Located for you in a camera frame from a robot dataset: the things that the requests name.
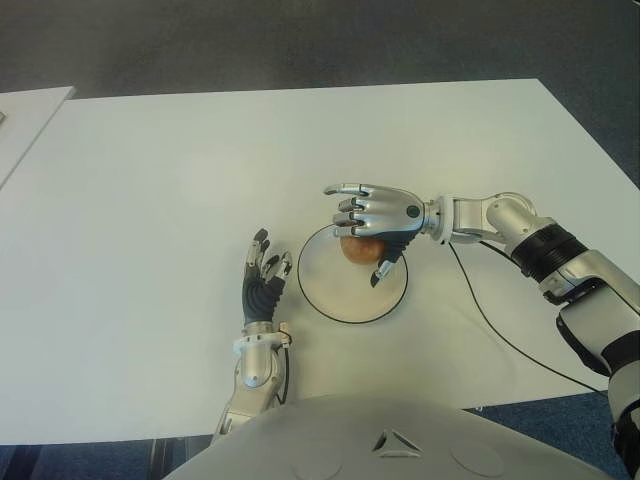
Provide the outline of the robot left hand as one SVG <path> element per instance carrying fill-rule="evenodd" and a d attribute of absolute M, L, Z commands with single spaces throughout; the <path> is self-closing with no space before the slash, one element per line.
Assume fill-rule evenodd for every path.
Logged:
<path fill-rule="evenodd" d="M 245 327 L 273 322 L 276 306 L 293 268 L 288 251 L 265 260 L 269 247 L 269 233 L 261 228 L 249 245 L 244 265 L 241 302 Z"/>

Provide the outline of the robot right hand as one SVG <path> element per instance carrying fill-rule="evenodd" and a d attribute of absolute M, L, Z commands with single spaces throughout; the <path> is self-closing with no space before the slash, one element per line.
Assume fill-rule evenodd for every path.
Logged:
<path fill-rule="evenodd" d="M 406 190 L 363 183 L 330 185 L 323 193 L 345 195 L 332 220 L 337 238 L 383 243 L 381 256 L 370 277 L 370 285 L 375 288 L 424 227 L 424 202 Z"/>

